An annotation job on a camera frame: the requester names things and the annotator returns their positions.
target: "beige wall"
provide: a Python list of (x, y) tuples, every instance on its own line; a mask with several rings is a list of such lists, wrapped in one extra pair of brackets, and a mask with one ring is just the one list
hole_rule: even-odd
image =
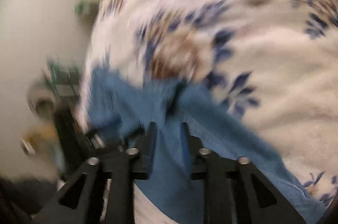
[(0, 0), (0, 175), (55, 175), (51, 167), (28, 159), (19, 140), (39, 122), (26, 92), (46, 57), (84, 60), (91, 27), (74, 15), (75, 1)]

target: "metal screw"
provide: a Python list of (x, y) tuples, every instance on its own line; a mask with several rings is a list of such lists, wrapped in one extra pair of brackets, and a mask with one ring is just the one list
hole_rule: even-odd
[(250, 159), (247, 158), (247, 157), (240, 157), (240, 158), (238, 159), (238, 162), (239, 162), (241, 165), (247, 165), (247, 164), (249, 164), (251, 161), (250, 161)]
[(126, 150), (126, 153), (128, 153), (129, 155), (135, 155), (139, 153), (139, 150), (135, 147), (131, 147)]
[(206, 148), (206, 147), (203, 147), (201, 149), (198, 150), (198, 152), (202, 155), (208, 155), (211, 153), (210, 149)]
[(100, 160), (96, 157), (91, 157), (87, 160), (89, 165), (96, 165)]

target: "white floral cloth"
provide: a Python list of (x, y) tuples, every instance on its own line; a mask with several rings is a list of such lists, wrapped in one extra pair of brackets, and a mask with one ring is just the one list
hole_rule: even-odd
[(135, 86), (177, 76), (202, 83), (273, 145), (326, 205), (338, 179), (337, 0), (103, 0), (88, 48)]

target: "blue cloth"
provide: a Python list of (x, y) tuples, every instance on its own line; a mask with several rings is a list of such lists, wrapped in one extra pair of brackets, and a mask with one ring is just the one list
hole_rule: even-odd
[(315, 224), (325, 207), (310, 198), (301, 183), (284, 166), (279, 154), (256, 134), (213, 103), (207, 89), (178, 80), (145, 83), (135, 89), (106, 68), (92, 73), (88, 108), (92, 127), (114, 124), (110, 137), (126, 137), (139, 125), (156, 122), (158, 135), (153, 173), (136, 184), (164, 214), (180, 224), (202, 224), (201, 181), (191, 181), (181, 137), (181, 123), (199, 137), (204, 147), (220, 156), (247, 156), (289, 200), (308, 224)]

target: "blue garment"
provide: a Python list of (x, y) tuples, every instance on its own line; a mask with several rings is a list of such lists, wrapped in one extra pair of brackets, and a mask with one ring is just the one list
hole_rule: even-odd
[(199, 84), (175, 79), (145, 83), (135, 89), (107, 68), (92, 73), (88, 109), (92, 127), (104, 127), (121, 120), (115, 134), (126, 137), (139, 125), (154, 121), (158, 135), (153, 173), (136, 184), (164, 214), (180, 224), (202, 224), (202, 181), (191, 181), (185, 164), (181, 123), (204, 147), (220, 156), (237, 159), (246, 156), (288, 199), (308, 224), (315, 224), (325, 207), (310, 198), (301, 183), (284, 166), (279, 154), (256, 134), (213, 103), (209, 91)]

